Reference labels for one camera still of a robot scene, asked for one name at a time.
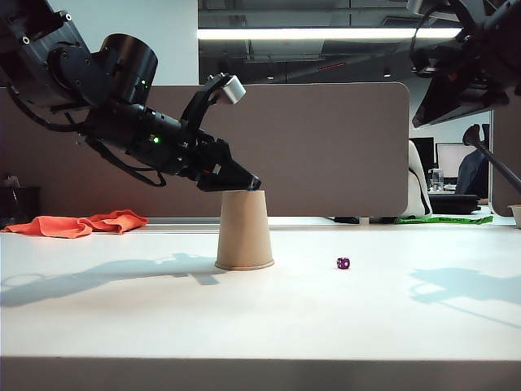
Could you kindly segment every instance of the orange cloth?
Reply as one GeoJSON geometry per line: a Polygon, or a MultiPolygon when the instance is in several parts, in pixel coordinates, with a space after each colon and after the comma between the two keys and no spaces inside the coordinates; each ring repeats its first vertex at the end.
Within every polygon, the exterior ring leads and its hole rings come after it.
{"type": "Polygon", "coordinates": [[[92,231],[122,234],[147,223],[147,218],[137,215],[130,209],[125,209],[115,210],[109,214],[95,214],[91,217],[39,216],[27,224],[6,226],[4,231],[73,239],[88,235],[92,231]]]}

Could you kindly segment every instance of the robotic arm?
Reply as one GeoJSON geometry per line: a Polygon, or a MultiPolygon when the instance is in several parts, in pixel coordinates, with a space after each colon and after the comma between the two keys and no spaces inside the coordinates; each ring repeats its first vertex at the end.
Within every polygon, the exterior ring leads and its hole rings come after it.
{"type": "Polygon", "coordinates": [[[71,16],[53,12],[47,0],[0,2],[0,75],[33,121],[77,132],[103,159],[152,186],[164,186],[163,174],[170,174],[197,182],[202,191],[258,189],[261,181],[233,160],[228,143],[199,128],[210,106],[244,96],[239,79],[211,77],[178,121],[146,106],[156,67],[151,48],[129,35],[110,35],[91,53],[71,16]],[[88,115],[76,123],[71,113],[83,109],[88,115]],[[63,113],[69,123],[51,123],[36,110],[63,113]],[[146,167],[127,165],[105,144],[146,167]],[[159,181],[143,171],[156,171],[159,181]]]}
{"type": "Polygon", "coordinates": [[[462,24],[455,39],[435,48],[411,43],[413,72],[432,79],[414,126],[506,105],[511,87],[521,94],[521,0],[409,0],[407,7],[424,15],[422,23],[432,15],[462,24]]]}

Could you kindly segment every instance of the upside-down paper cup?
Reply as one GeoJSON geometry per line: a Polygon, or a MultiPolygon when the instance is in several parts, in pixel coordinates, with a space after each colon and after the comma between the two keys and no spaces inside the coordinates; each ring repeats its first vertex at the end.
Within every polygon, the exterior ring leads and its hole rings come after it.
{"type": "Polygon", "coordinates": [[[512,209],[512,213],[514,214],[515,225],[521,229],[521,204],[508,205],[508,207],[512,209]]]}
{"type": "Polygon", "coordinates": [[[255,270],[273,263],[265,193],[224,191],[215,266],[226,270],[255,270]]]}

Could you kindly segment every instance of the ceiling light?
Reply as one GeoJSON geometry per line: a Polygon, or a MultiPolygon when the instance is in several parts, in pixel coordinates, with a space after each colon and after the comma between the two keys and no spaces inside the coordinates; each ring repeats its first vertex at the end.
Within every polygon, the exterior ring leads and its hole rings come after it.
{"type": "MultiPolygon", "coordinates": [[[[409,39],[415,29],[199,29],[200,40],[409,39]]],[[[461,29],[420,29],[418,38],[448,39],[461,29]]]]}

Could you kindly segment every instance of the cubicle partition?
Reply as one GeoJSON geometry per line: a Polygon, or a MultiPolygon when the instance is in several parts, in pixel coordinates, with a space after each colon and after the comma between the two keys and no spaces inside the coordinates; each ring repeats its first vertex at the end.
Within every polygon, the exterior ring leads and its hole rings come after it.
{"type": "MultiPolygon", "coordinates": [[[[147,104],[179,118],[198,86],[156,86],[147,104]]],[[[392,216],[407,203],[409,96],[399,83],[247,86],[210,108],[202,128],[229,142],[262,180],[271,216],[392,216]]],[[[41,188],[42,212],[85,216],[130,208],[151,217],[215,217],[221,195],[185,178],[149,187],[77,135],[32,123],[0,91],[2,172],[41,188]]]]}
{"type": "MultiPolygon", "coordinates": [[[[510,104],[492,114],[490,149],[494,156],[521,177],[521,98],[509,93],[510,104]]],[[[490,176],[490,204],[502,216],[512,216],[508,205],[521,204],[521,194],[493,167],[490,176]]]]}

